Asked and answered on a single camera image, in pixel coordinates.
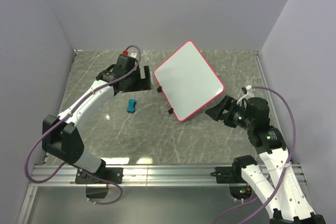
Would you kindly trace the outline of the pink framed whiteboard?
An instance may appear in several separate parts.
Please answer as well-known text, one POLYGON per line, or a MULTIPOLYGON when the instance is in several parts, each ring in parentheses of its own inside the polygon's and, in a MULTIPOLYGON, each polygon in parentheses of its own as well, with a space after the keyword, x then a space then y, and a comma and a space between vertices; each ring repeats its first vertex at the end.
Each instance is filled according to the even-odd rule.
POLYGON ((179 122, 225 91, 225 84, 191 40, 165 59, 153 74, 179 122))

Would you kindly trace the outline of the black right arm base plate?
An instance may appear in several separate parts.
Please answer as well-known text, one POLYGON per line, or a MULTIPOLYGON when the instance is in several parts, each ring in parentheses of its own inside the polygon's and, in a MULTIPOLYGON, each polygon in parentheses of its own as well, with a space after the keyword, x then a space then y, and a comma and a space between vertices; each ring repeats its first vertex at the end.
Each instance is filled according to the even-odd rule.
POLYGON ((212 177, 215 177, 217 184, 240 184, 245 183, 244 180, 238 178, 234 169, 231 166, 219 166, 215 167, 215 171, 210 173, 212 177))

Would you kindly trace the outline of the blue black whiteboard eraser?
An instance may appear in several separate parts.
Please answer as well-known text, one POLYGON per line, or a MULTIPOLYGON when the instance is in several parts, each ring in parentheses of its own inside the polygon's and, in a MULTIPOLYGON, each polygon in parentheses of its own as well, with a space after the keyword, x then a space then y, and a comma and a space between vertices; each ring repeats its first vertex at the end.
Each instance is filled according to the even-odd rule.
POLYGON ((135 99, 129 99, 128 107, 127 107, 127 112, 128 113, 134 113, 135 112, 136 103, 137 103, 137 101, 135 99))

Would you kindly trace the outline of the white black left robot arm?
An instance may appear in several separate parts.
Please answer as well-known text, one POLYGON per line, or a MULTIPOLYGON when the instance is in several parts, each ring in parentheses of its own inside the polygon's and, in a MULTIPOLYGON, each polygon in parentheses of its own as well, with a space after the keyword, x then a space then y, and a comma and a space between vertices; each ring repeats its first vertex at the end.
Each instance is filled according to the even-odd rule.
POLYGON ((85 149, 80 133, 86 122, 118 93, 150 90, 149 66, 141 75, 139 60, 124 51, 115 64, 100 72, 90 88, 68 109, 43 121, 42 149, 50 155, 86 170, 94 183, 107 179, 106 162, 85 149))

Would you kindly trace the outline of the aluminium extrusion rail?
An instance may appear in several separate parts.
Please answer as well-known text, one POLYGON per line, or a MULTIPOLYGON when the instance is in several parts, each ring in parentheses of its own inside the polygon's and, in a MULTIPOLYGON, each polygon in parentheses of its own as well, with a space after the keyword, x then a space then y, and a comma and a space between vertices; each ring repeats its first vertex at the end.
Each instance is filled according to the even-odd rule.
MULTIPOLYGON (((121 182, 123 187, 201 187, 218 185, 215 177, 212 177, 210 173, 219 166, 231 165, 108 165, 107 167, 123 168, 121 182)), ((65 165, 41 186, 94 186, 94 184, 76 184, 77 170, 77 168, 65 165)))

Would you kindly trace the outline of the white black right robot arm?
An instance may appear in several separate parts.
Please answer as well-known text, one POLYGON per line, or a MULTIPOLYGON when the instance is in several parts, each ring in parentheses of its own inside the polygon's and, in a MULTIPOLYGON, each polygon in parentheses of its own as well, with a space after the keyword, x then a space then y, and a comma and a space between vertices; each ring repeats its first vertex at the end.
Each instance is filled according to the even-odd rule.
POLYGON ((270 124, 269 106, 265 99, 253 97, 242 103, 225 96, 205 112, 226 126, 241 127, 263 161, 270 178, 261 172, 251 156, 235 158, 232 177, 245 181, 262 202, 270 223, 325 223, 308 203, 290 162, 290 153, 281 132, 270 124))

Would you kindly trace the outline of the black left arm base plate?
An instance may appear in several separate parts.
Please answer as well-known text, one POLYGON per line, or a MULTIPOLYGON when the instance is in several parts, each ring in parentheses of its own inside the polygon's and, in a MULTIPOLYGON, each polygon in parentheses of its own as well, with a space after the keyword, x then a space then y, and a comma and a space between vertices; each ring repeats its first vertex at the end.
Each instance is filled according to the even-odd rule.
POLYGON ((83 169, 77 170, 75 179, 76 184, 104 184, 104 180, 121 184, 123 177, 123 168, 106 167, 101 172, 90 173, 83 169))

